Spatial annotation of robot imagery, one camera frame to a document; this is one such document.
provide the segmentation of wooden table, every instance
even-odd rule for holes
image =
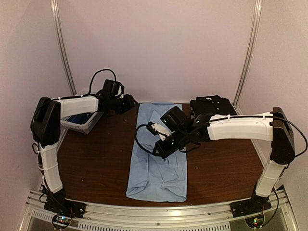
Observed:
[[[186,114],[189,104],[183,105]],[[125,206],[201,205],[251,196],[262,172],[250,140],[202,143],[187,154],[187,201],[156,203],[126,197],[138,108],[102,117],[90,134],[69,130],[58,152],[69,199]]]

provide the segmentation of wire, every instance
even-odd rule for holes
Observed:
[[[273,215],[271,216],[271,218],[270,218],[264,225],[262,225],[262,228],[270,223],[270,221],[274,218],[274,216],[276,215],[277,210],[278,210],[278,208],[279,208],[279,197],[278,197],[276,191],[275,191],[275,190],[273,190],[273,191],[274,191],[274,193],[275,193],[275,195],[276,195],[276,198],[277,198],[277,207],[276,207],[276,209],[275,209]]]
[[[136,143],[138,144],[138,146],[139,146],[142,150],[144,150],[146,153],[153,154],[151,151],[149,151],[149,150],[147,150],[145,147],[143,147],[143,146],[139,143],[139,141],[138,141],[138,139],[137,139],[138,130],[139,130],[140,128],[146,127],[146,126],[147,126],[147,124],[141,124],[141,125],[139,125],[139,126],[137,127],[137,129],[136,129],[136,131],[135,131],[135,141],[136,141]]]
[[[166,135],[166,134],[164,134],[164,133],[161,133],[161,132],[159,132],[159,131],[156,131],[158,134],[160,134],[160,135],[162,135],[162,136],[164,136],[165,138],[167,138],[168,136]]]
[[[290,120],[287,120],[287,119],[284,119],[284,118],[280,118],[280,117],[277,117],[277,116],[272,116],[272,118],[279,119],[279,120],[282,120],[284,122],[287,122],[287,123],[291,124],[299,132],[299,134],[303,137],[303,139],[305,141],[306,147],[299,154],[295,155],[295,158],[299,157],[302,154],[304,154],[307,151],[307,149],[308,149],[308,141],[307,141],[307,138],[304,135],[304,133],[293,122],[291,122]]]
[[[33,143],[31,146],[32,146],[32,150],[33,150],[34,154],[35,154],[35,155],[38,155],[38,154],[39,154],[39,144]]]
[[[91,79],[88,94],[91,94],[92,83],[93,83],[93,80],[94,80],[95,76],[96,76],[98,73],[103,72],[103,71],[110,71],[110,72],[112,72],[112,74],[113,74],[114,77],[115,77],[115,82],[116,82],[116,74],[114,73],[113,70],[111,70],[111,69],[102,69],[102,70],[99,70],[99,71],[95,72],[95,74],[93,75],[93,77],[92,77],[92,79]]]
[[[43,193],[41,196],[39,196],[39,201],[41,202],[41,203],[44,203],[44,204],[46,204],[47,202],[46,201],[42,201],[41,199],[42,199],[42,197],[44,196],[45,194]]]

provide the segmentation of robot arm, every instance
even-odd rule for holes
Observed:
[[[106,80],[103,89],[96,94],[71,96],[58,99],[42,97],[35,110],[31,131],[38,154],[38,165],[43,175],[47,195],[45,209],[62,213],[67,208],[77,211],[76,217],[82,217],[83,205],[67,204],[65,191],[59,176],[57,161],[57,143],[60,138],[60,120],[71,115],[82,113],[103,112],[113,110],[122,114],[135,106],[136,101],[131,95],[124,95],[124,86],[120,82]]]
[[[268,204],[268,197],[285,168],[295,158],[293,131],[286,122],[281,108],[273,108],[271,113],[258,115],[207,115],[196,119],[186,117],[174,107],[161,120],[169,128],[149,123],[147,129],[161,140],[155,143],[152,155],[167,158],[188,143],[216,141],[221,139],[259,139],[271,141],[272,152],[261,177],[253,190],[252,198],[241,204],[234,203],[233,216],[245,216],[260,212]]]

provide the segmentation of folded black garment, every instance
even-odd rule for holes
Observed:
[[[219,95],[197,97],[191,100],[191,115],[196,118],[200,114],[213,115],[237,115],[229,99],[221,98]]]

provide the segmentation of white wall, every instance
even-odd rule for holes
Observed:
[[[41,176],[30,121],[41,96],[69,95],[49,0],[0,3],[0,226],[16,230]]]
[[[233,99],[255,1],[65,0],[59,12],[77,90],[113,69],[138,101]],[[97,77],[103,85],[110,73]]]
[[[254,56],[239,106],[244,114],[281,107],[308,137],[308,1],[263,1]],[[295,131],[297,153],[302,138]],[[259,142],[264,156],[270,144]],[[308,153],[296,159],[281,181],[300,230],[307,230]]]

